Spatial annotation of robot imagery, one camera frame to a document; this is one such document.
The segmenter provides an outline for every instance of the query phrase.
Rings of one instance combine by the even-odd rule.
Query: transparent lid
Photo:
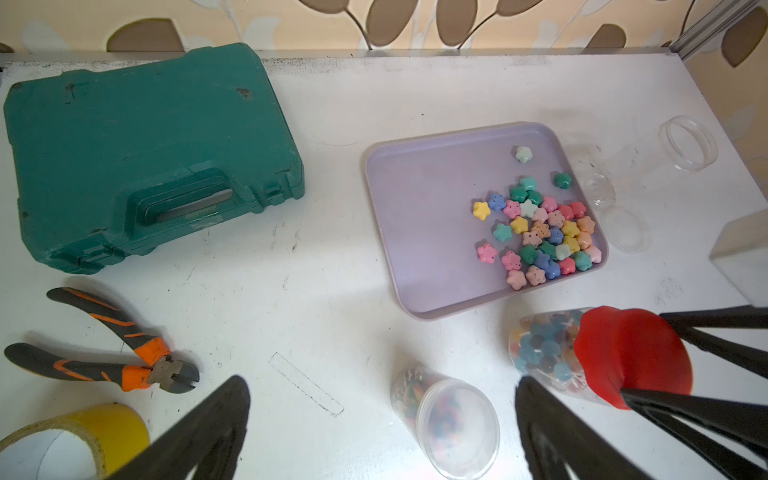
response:
[[[498,454],[498,418],[480,390],[446,379],[424,395],[416,437],[441,475],[455,480],[480,478]]]
[[[614,205],[601,212],[600,227],[611,245],[624,253],[640,253],[650,247],[650,225],[627,208]]]

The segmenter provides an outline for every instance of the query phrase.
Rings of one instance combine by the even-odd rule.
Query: white table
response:
[[[15,64],[10,84],[62,69],[125,63]],[[43,379],[0,359],[0,436],[99,402],[122,402],[156,439],[231,375],[249,384],[249,432],[237,478],[441,478],[389,405],[394,372],[417,358],[477,386],[502,427],[486,478],[530,478],[513,398],[520,375],[508,321],[531,312],[598,306],[660,311],[745,303],[707,259],[725,223],[766,207],[760,191],[673,55],[270,59],[266,70],[306,167],[306,196],[198,231],[94,276],[36,263],[22,245],[11,149],[0,141],[0,345],[28,341],[80,359],[137,362],[112,332],[45,298],[68,285],[129,305],[202,381],[188,394],[122,392],[107,382]],[[379,141],[512,121],[537,121],[570,155],[619,150],[678,114],[714,133],[717,162],[639,205],[653,227],[641,255],[611,252],[604,269],[434,323],[398,306],[362,175]],[[751,346],[765,332],[727,332]],[[765,402],[768,382],[689,349],[694,394]],[[344,410],[331,415],[268,364],[279,353]],[[719,478],[691,450],[633,412],[561,397],[655,478]]]

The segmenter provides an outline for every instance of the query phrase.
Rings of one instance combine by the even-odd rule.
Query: lavender tray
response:
[[[516,161],[512,151],[530,147],[533,160]],[[497,223],[509,222],[493,213],[485,221],[472,216],[472,204],[490,193],[509,198],[510,186],[532,176],[537,191],[558,204],[587,202],[576,181],[568,190],[552,183],[559,171],[573,177],[560,141],[542,124],[506,124],[471,131],[386,142],[369,149],[366,179],[389,271],[398,301],[411,316],[434,320],[507,295],[517,295],[568,281],[601,268],[607,242],[599,226],[592,239],[603,261],[586,272],[527,285],[515,292],[497,257],[493,265],[478,260],[476,248],[485,242],[499,251],[519,253],[521,235],[506,243],[492,234]],[[589,210],[593,220],[594,213]],[[528,267],[523,264],[523,271]]]

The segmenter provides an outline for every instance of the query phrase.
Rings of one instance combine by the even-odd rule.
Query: patterned wallpaper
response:
[[[0,52],[668,45],[719,0],[0,0]],[[687,62],[768,197],[765,7]]]
[[[768,198],[768,2],[686,62],[746,168]]]
[[[0,49],[657,47],[717,1],[0,0]]]

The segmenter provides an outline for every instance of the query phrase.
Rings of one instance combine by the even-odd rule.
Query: diagonal cutting pliers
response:
[[[185,393],[200,381],[197,367],[173,360],[162,337],[143,332],[123,310],[92,293],[74,288],[54,288],[48,298],[83,310],[115,332],[149,366],[79,362],[63,359],[28,343],[5,348],[11,362],[38,375],[60,380],[115,382],[125,392],[148,389],[153,383],[171,393]]]

